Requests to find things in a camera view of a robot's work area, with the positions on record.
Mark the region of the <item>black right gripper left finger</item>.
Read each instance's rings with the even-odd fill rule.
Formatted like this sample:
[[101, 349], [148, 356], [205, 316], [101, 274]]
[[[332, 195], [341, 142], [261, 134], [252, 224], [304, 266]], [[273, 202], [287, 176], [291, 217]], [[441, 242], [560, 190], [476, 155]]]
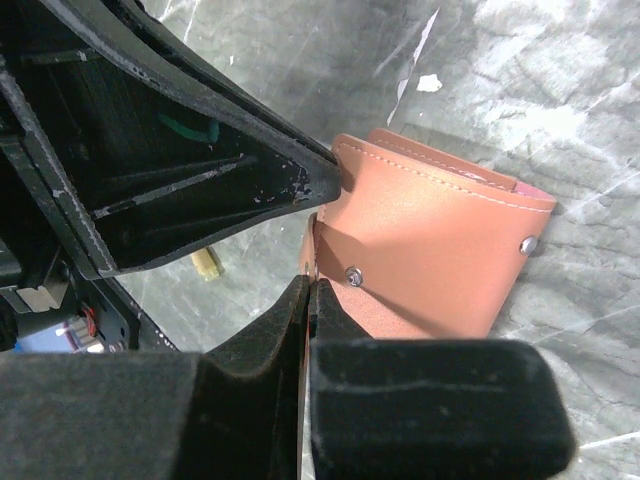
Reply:
[[5, 354], [5, 479], [297, 479], [310, 285], [213, 350]]

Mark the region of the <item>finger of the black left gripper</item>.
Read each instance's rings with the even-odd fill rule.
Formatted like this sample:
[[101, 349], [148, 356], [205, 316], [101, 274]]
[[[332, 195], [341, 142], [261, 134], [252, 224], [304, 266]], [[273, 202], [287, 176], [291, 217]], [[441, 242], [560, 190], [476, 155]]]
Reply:
[[331, 151], [270, 110], [187, 47], [160, 21], [149, 15], [140, 1], [120, 1], [119, 18], [127, 17], [129, 29], [164, 60], [199, 83], [220, 94], [236, 107], [295, 140], [324, 160], [336, 165]]
[[87, 279], [162, 266], [339, 196], [334, 165], [164, 60], [120, 1], [1, 5], [1, 135]]

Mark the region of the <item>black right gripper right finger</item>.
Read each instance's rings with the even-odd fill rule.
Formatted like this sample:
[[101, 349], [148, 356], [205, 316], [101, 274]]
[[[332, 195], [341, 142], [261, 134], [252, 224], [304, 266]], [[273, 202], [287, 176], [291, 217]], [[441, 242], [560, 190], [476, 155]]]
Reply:
[[549, 479], [577, 442], [554, 375], [511, 340], [376, 340], [331, 284], [309, 303], [319, 479]]

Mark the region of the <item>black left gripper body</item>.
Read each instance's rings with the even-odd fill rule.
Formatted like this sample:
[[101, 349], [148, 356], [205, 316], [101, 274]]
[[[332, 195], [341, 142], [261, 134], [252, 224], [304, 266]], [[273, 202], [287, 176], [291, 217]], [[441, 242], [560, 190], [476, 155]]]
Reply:
[[34, 195], [39, 178], [16, 133], [1, 135], [1, 348], [56, 327], [73, 351], [172, 351], [114, 279], [85, 279]]

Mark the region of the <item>brown leather card holder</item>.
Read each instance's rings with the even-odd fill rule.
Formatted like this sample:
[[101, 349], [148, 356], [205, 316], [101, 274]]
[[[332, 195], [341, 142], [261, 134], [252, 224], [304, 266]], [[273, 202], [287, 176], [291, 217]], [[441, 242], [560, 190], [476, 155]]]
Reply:
[[489, 340], [553, 197], [383, 129], [332, 150], [342, 186], [309, 221], [312, 279], [376, 340]]

